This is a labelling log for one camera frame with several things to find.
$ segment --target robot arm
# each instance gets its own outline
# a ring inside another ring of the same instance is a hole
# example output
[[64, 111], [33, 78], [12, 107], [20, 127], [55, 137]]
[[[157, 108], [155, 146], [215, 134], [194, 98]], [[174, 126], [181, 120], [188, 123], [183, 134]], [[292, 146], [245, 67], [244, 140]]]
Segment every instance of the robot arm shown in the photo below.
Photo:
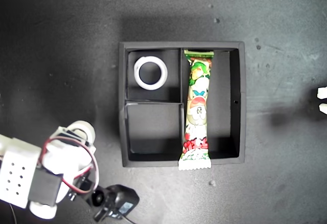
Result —
[[[95, 221], [105, 217], [124, 218], [138, 204], [133, 189], [115, 185], [102, 188], [94, 157], [95, 131], [78, 121], [59, 127], [43, 148], [0, 135], [0, 199], [52, 219], [57, 204], [66, 196], [83, 198], [94, 212]], [[95, 171], [95, 180], [89, 179]]]

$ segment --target black table surface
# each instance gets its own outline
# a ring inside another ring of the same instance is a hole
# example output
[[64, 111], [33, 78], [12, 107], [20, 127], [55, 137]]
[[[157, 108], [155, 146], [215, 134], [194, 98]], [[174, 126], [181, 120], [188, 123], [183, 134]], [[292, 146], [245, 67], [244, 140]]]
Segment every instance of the black table surface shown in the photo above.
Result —
[[[100, 184], [141, 197], [136, 223], [327, 223], [327, 0], [0, 0], [0, 133], [35, 145], [91, 122]], [[244, 164], [123, 168], [120, 41], [243, 41]], [[18, 223], [46, 223], [14, 207]], [[3, 223], [13, 223], [0, 202]], [[49, 223], [92, 223], [64, 200]], [[104, 223], [124, 223], [107, 219]]]

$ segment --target plastic ring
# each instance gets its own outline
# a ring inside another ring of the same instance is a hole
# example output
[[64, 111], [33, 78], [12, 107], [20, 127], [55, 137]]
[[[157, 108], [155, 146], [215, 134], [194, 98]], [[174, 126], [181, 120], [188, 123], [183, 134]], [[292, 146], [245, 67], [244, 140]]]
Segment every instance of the plastic ring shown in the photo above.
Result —
[[[161, 70], [161, 77], [154, 84], [144, 83], [139, 76], [139, 70], [141, 69], [142, 65], [144, 65], [145, 63], [149, 63], [149, 62], [155, 63], [157, 66], [159, 66], [159, 68]], [[147, 89], [147, 90], [156, 90], [156, 89], [162, 87], [167, 80], [167, 77], [168, 77], [167, 66], [158, 57], [155, 57], [155, 56], [141, 57], [140, 59], [137, 60], [137, 62], [134, 65], [134, 77], [135, 77], [135, 81], [138, 83], [138, 85], [140, 87]]]

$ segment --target snack wrapper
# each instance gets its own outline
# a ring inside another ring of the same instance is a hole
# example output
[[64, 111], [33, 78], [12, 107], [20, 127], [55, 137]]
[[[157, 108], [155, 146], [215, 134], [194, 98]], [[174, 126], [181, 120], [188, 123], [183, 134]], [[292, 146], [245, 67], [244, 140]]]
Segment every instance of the snack wrapper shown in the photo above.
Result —
[[206, 101], [214, 53], [185, 50], [184, 54], [191, 64], [191, 73], [183, 152], [178, 161], [178, 169], [211, 168], [206, 133]]

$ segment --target box compartment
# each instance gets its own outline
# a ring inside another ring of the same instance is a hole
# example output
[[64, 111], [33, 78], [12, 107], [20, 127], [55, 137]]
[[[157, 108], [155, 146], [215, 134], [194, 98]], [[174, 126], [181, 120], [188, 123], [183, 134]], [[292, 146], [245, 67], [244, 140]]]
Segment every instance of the box compartment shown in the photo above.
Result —
[[[207, 100], [207, 138], [212, 164], [244, 162], [244, 44], [124, 42], [120, 45], [119, 81], [124, 167], [178, 165], [190, 73], [184, 49], [215, 52]], [[167, 66], [167, 81], [155, 91], [142, 89], [134, 79], [134, 64], [142, 56], [159, 57]]]

